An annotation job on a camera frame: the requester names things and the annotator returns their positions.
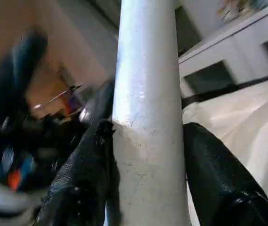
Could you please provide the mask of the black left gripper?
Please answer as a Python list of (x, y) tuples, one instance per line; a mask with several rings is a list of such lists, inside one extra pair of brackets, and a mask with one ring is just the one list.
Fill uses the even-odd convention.
[(79, 120), (52, 117), (0, 126), (0, 203), (39, 203), (84, 131)]

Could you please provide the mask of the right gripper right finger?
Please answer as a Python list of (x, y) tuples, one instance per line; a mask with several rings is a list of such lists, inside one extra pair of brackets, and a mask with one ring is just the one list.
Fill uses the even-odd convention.
[(202, 226), (268, 226), (268, 196), (214, 134), (183, 125), (186, 175)]

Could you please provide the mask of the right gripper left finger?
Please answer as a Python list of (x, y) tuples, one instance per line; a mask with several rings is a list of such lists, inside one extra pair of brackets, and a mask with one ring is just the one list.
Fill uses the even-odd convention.
[(83, 134), (43, 199), (35, 226), (102, 226), (110, 190), (113, 124), (100, 120)]

